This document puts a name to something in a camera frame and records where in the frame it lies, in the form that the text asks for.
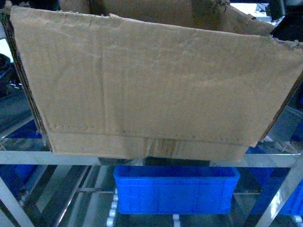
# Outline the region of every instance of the blue plastic crate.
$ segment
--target blue plastic crate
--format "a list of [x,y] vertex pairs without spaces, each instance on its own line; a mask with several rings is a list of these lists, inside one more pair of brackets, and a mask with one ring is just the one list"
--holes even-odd
[[[255,178],[259,181],[261,178],[264,182],[262,187],[262,194],[260,195],[258,201],[254,205],[251,213],[261,214],[267,208],[267,205],[273,199],[275,193],[283,183],[289,169],[282,168],[271,171],[270,168],[258,168],[258,171],[253,171]],[[264,179],[264,176],[268,176],[268,173],[272,172],[270,177]],[[299,183],[295,191],[286,201],[283,208],[280,210],[280,214],[283,215],[303,215],[303,180]]]
[[227,214],[236,168],[116,166],[122,214]]

